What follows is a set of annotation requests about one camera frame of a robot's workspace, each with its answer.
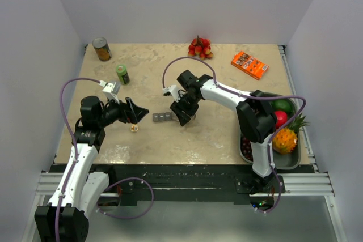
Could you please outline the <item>pill bottle cap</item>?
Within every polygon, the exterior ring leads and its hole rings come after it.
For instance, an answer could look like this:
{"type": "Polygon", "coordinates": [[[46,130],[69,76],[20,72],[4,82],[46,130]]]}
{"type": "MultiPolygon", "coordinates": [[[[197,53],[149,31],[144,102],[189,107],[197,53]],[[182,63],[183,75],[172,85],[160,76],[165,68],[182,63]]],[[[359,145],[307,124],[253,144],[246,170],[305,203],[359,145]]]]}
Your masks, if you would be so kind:
{"type": "Polygon", "coordinates": [[[131,131],[132,133],[136,133],[136,132],[138,132],[138,131],[139,131],[139,126],[138,126],[138,125],[136,125],[136,124],[133,124],[133,125],[130,127],[130,131],[131,131]]]}

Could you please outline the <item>grey weekly pill organizer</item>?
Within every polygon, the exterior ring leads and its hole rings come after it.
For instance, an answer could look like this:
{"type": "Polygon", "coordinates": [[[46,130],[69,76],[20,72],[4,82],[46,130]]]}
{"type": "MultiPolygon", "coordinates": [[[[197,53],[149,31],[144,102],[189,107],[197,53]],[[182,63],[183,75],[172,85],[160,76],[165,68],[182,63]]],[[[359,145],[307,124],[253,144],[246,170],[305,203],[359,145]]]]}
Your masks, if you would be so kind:
{"type": "Polygon", "coordinates": [[[168,122],[172,121],[172,113],[171,112],[161,112],[161,113],[153,113],[152,121],[154,123],[157,122],[168,122]]]}

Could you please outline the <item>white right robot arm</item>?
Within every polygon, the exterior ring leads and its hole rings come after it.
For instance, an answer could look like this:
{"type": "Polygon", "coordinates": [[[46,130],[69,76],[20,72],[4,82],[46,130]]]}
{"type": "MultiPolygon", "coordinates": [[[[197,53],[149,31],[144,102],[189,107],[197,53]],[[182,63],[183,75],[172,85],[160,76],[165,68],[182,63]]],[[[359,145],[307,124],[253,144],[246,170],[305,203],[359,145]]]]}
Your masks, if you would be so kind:
{"type": "Polygon", "coordinates": [[[246,92],[221,84],[210,75],[197,77],[189,70],[182,72],[177,81],[184,93],[176,85],[163,86],[163,94],[172,96],[170,109],[177,116],[181,126],[195,116],[200,100],[218,103],[237,114],[240,132],[251,142],[253,154],[252,169],[256,176],[253,187],[260,193],[273,185],[271,174],[276,172],[273,162],[271,136],[275,132],[277,117],[266,97],[259,90],[246,92]]]}

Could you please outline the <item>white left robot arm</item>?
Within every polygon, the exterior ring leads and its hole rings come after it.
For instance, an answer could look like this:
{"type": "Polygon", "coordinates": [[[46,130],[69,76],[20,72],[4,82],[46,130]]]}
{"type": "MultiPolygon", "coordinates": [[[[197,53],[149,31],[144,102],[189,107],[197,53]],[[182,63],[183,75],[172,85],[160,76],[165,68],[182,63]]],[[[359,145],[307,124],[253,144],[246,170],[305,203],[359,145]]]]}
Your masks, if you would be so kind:
{"type": "Polygon", "coordinates": [[[104,129],[116,121],[137,124],[149,110],[129,97],[103,103],[97,96],[88,96],[81,100],[80,113],[61,181],[48,203],[35,211],[41,241],[86,240],[91,209],[103,192],[117,187],[116,176],[90,171],[104,141],[104,129]]]}

